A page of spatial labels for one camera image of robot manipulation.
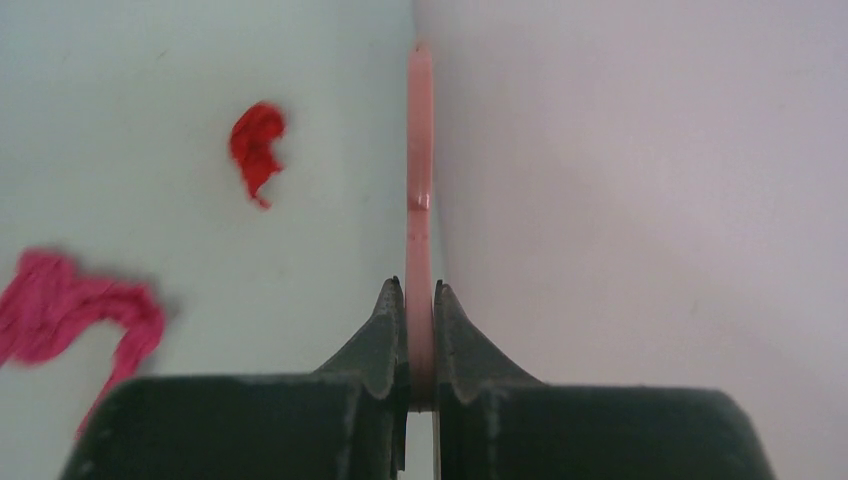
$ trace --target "pink thread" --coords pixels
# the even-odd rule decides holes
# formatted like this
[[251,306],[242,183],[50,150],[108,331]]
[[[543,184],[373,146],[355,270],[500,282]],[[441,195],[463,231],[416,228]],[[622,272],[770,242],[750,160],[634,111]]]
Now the pink thread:
[[30,366],[44,363],[100,320],[111,320],[127,332],[112,356],[112,375],[77,434],[106,393],[135,373],[159,345],[165,317],[144,285],[78,277],[70,258],[48,250],[21,254],[18,273],[0,297],[0,366],[7,360]]

